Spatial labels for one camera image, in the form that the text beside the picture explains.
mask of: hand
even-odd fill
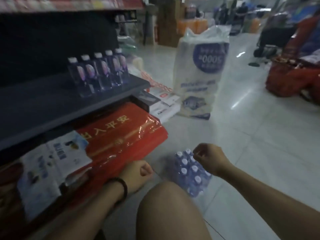
[[[146,161],[130,162],[120,173],[128,186],[128,194],[136,192],[152,178],[153,170]]]
[[[221,147],[214,144],[200,143],[193,150],[193,157],[203,168],[215,175],[219,176],[225,169],[232,166]]]

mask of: bracelet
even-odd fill
[[[128,186],[126,184],[126,182],[122,179],[122,178],[119,178],[119,177],[113,177],[113,178],[110,178],[107,182],[107,183],[110,183],[110,182],[119,182],[122,184],[123,186],[123,197],[121,200],[119,200],[118,202],[115,203],[115,205],[118,205],[118,204],[121,204],[122,202],[124,202],[127,198],[127,195],[128,195]]]

